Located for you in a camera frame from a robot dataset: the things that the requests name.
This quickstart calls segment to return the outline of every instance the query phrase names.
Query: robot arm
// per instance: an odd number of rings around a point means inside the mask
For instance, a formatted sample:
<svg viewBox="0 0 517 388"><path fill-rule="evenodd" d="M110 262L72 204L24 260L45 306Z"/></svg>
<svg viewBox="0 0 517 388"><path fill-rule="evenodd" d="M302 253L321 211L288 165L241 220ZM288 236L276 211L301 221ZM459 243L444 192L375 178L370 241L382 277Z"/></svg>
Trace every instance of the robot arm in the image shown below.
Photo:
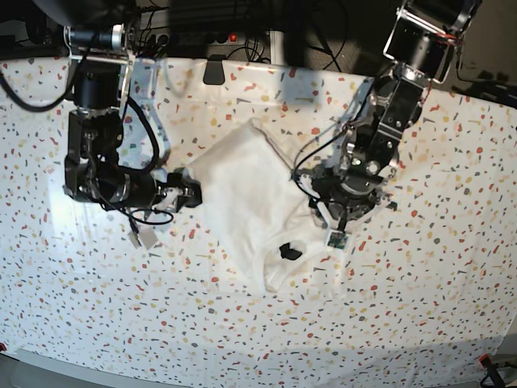
<svg viewBox="0 0 517 388"><path fill-rule="evenodd" d="M396 208L383 186L397 174L403 133L420 117L431 84L445 79L480 5L481 0L407 0L399 9L384 51L393 67L374 80L357 117L338 135L338 162L312 182L299 182L317 193L311 205L329 226L331 246L343 247L347 232L374 210Z"/></svg>
<svg viewBox="0 0 517 388"><path fill-rule="evenodd" d="M140 220L132 217L128 208L152 211L166 197L173 212L183 206L199 205L199 184L178 173L169 174L166 182L150 174L158 164L158 142L145 114L128 96L135 61L130 44L139 21L134 1L36 3L51 18L67 26L65 42L70 60L77 62L70 81L76 109L69 114L66 194L77 201L98 203L107 211L119 210L134 221ZM117 149L124 139L121 111L126 103L138 115L153 146L153 158L142 169L119 165Z"/></svg>

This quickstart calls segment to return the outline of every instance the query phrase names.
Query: white cloth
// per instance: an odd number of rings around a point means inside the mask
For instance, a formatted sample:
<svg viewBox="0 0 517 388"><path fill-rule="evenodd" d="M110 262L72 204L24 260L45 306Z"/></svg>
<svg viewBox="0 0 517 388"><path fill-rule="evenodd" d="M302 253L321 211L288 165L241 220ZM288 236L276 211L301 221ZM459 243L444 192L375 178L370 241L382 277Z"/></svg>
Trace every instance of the white cloth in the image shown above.
<svg viewBox="0 0 517 388"><path fill-rule="evenodd" d="M278 290L303 263L335 251L273 145L248 123L191 165L208 225L261 292ZM282 258L287 243L301 257Z"/></svg>

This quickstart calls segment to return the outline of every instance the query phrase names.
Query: white tablecloth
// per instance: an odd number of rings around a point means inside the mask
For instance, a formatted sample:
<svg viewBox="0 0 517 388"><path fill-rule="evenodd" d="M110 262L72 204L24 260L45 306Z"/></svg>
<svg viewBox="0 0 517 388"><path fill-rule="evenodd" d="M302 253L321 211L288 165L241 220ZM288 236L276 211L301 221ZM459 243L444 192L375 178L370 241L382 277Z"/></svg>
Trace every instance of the white tablecloth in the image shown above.
<svg viewBox="0 0 517 388"><path fill-rule="evenodd" d="M162 122L166 168L187 165L254 118L286 150L347 119L358 76L204 61L137 67L132 95ZM2 70L36 103L66 60ZM433 91L406 131L384 211L344 265L322 257L276 297L248 286L202 207L136 250L123 216L63 194L70 103L33 115L0 105L0 342L61 361L198 387L438 386L479 379L517 311L515 110ZM122 155L149 155L134 113ZM344 299L330 300L327 279Z"/></svg>

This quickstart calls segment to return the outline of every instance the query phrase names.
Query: cable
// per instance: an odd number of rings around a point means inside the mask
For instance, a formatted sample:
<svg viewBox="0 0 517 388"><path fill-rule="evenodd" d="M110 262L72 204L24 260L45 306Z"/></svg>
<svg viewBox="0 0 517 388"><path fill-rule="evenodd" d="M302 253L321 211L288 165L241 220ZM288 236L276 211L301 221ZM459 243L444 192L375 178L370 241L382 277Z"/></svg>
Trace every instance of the cable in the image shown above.
<svg viewBox="0 0 517 388"><path fill-rule="evenodd" d="M119 168L122 171L127 171L133 174L149 174L152 170L154 170L157 167L158 162L160 160L160 146L158 145L158 140L154 135L154 131L151 127L151 124L148 122L147 117L145 117L144 111L142 111L140 105L138 105L138 103L130 95L128 95L128 105L137 114L138 120L140 120L140 122L144 126L145 131L147 132L147 136L149 137L149 140L151 141L151 146L153 147L153 157L151 158L147 166L141 169L135 169L124 166L119 166Z"/></svg>
<svg viewBox="0 0 517 388"><path fill-rule="evenodd" d="M478 84L491 84L491 85L500 85L500 86L509 86L509 87L515 87L514 83L511 82L502 82L497 81L495 79L484 79L484 78L463 78L460 75L460 64L459 64L460 58L456 60L456 76L457 78L462 82L469 82L469 83L478 83Z"/></svg>
<svg viewBox="0 0 517 388"><path fill-rule="evenodd" d="M246 47L245 46L242 46L242 47L239 47L239 48L236 48L234 49L230 54L228 54L228 56L226 57L226 59L229 59L232 55L234 55L237 51L240 51L240 50L244 50ZM251 51L254 51L256 54L260 55L259 52L257 50L253 50L251 47L249 47L248 49L250 49Z"/></svg>
<svg viewBox="0 0 517 388"><path fill-rule="evenodd" d="M335 1L339 4L339 7L343 11L343 30L344 30L344 32L343 32L343 42L341 43L341 47L339 48L338 53L335 56L334 56L334 54L332 54L332 61L330 61L329 64L323 68L323 70L327 70L335 62L337 64L337 58L339 57L339 54L341 54L341 52L345 48L345 44L347 43L347 40L348 40L348 12L347 12L347 8L345 7L345 5L342 3L341 0L335 0Z"/></svg>
<svg viewBox="0 0 517 388"><path fill-rule="evenodd" d="M174 214L167 212L166 210L138 208L138 209L135 209L128 213L121 206L115 206L113 203L111 203L109 200L107 200L100 193L100 190L98 187L95 186L95 190L96 190L97 194L99 195L99 198L101 199L101 201L104 202L104 204L107 207L111 208L112 210L116 210L120 214L125 215L128 218L129 222L134 221L134 222L138 222L143 225L160 226L160 225L167 225L174 220ZM146 220L142 220L141 218L133 216L134 213L139 213L139 212L152 212L154 214L165 214L165 215L169 216L170 219L167 221L156 221L156 222L146 221Z"/></svg>
<svg viewBox="0 0 517 388"><path fill-rule="evenodd" d="M128 98L126 99L126 104L124 105L124 111L122 112L122 124L124 123L124 120L126 119L126 115L128 114L129 92L130 91L131 91L131 79L129 79Z"/></svg>
<svg viewBox="0 0 517 388"><path fill-rule="evenodd" d="M155 14L156 14L156 11L153 11L153 13L151 14L151 17L149 18L148 27L147 27L148 31L147 31L147 34L145 34L144 44L149 43L149 38L151 36L151 32L153 32L152 26L153 26L153 18L154 18Z"/></svg>
<svg viewBox="0 0 517 388"><path fill-rule="evenodd" d="M93 37L91 38L90 45L88 46L88 48L86 49L84 54L82 54L82 59L78 63L77 67L75 68L74 75L72 76L72 79L70 79L70 82L69 82L68 86L65 88L65 92L56 101L54 101L53 103L50 103L49 105L36 106L36 105L31 105L31 104L26 103L25 101L23 101L16 94L16 92L12 89L12 87L9 85L9 83L5 79L5 77L4 77L2 72L0 72L0 86L6 92L7 96L16 105L18 105L20 108L22 108L22 109L24 109L24 110L26 110L28 112L43 113L43 112L50 111L50 110L54 109L56 106L58 106L60 103L62 103L65 100L66 96L74 88L74 83L75 83L79 73L81 72L81 69L82 69L82 67L83 67L83 65L84 65L84 63L86 61L86 58L90 54L91 46L93 45L94 41L97 40L98 38L99 38L99 32L96 32L93 35Z"/></svg>
<svg viewBox="0 0 517 388"><path fill-rule="evenodd" d="M514 365L510 362L505 362L505 364L503 366L499 366L496 368L496 370L499 370L499 369L503 369L503 368L513 368L513 369L517 369L517 365ZM488 379L489 377L489 374L488 372L486 373L486 375L483 377L483 379L481 380L481 382L479 383L479 386L481 388L494 388L494 386L487 386L485 384L485 381Z"/></svg>
<svg viewBox="0 0 517 388"><path fill-rule="evenodd" d="M142 220L140 218L137 218L137 217L134 217L133 214L134 213L139 213L139 212L153 212L154 214L165 214L167 216L170 217L170 220L167 220L167 221L157 221L157 222L149 222L149 221L146 221L146 220ZM174 214L170 213L170 212L167 212L166 210L158 210L158 209L135 209L131 212L129 212L129 214L131 215L131 219L136 221L136 222L140 222L141 224L144 224L144 225L167 225L169 223L171 223L173 220L174 220Z"/></svg>
<svg viewBox="0 0 517 388"><path fill-rule="evenodd" d="M147 38L149 37L149 34L152 30L151 24L153 23L153 17L154 17L155 13L156 13L156 10L153 10L151 13L151 16L149 17L149 20L147 21L147 25L145 26L145 28L142 31L140 31L140 39L138 40L138 55L137 55L138 57L140 57L142 55L142 51L144 50L145 45L147 44Z"/></svg>
<svg viewBox="0 0 517 388"><path fill-rule="evenodd" d="M258 43L258 39L257 38L254 38L254 43L253 43L253 48L251 48L248 44L250 43L250 38L246 38L246 42L244 43L244 47L246 49L246 57L248 58L248 61L249 62L254 62L254 61L262 61L262 55L264 54L264 51L266 50L265 46L263 45L262 46L262 52L259 53L259 43ZM250 52L248 50L251 50L253 51L253 56L250 56Z"/></svg>
<svg viewBox="0 0 517 388"><path fill-rule="evenodd" d="M342 130L340 133L338 133L336 136L332 137L327 143L325 143L324 145L321 145L320 147L318 147L317 149L315 149L313 152L311 152L310 154L308 154L305 158L303 158L295 167L294 167L294 170L292 171L292 177L294 178L294 181L296 183L296 185L298 186L298 188L304 193L306 194L309 198L315 200L315 201L322 201L321 198L318 198L312 194L310 194L309 192L307 192L301 185L300 185L300 182L298 180L299 178L299 175L298 175L298 170L300 170L300 167L302 164L304 164L305 162L307 162L310 158L312 158L315 154L319 153L320 151L324 150L326 147L330 146L332 143L334 143L336 140L338 140L341 136L343 136L347 131L346 130Z"/></svg>

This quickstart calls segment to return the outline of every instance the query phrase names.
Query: tablecloth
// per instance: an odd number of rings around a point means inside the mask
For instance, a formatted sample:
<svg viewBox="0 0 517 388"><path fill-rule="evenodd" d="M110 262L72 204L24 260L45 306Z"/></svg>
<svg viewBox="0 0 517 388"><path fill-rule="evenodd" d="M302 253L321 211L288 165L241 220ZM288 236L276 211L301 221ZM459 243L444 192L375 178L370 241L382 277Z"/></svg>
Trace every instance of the tablecloth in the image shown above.
<svg viewBox="0 0 517 388"><path fill-rule="evenodd" d="M66 59L2 64L37 103ZM247 120L286 150L322 144L367 89L362 77L223 62L138 64L132 95L186 166ZM398 203L358 231L346 263L321 257L275 296L248 285L204 220L184 209L146 251L127 220L62 190L71 103L30 114L0 103L0 342L128 377L198 387L438 386L479 379L515 318L515 110L432 91L406 131ZM129 112L122 155L149 141ZM325 153L316 157L324 158ZM321 282L343 291L329 298Z"/></svg>

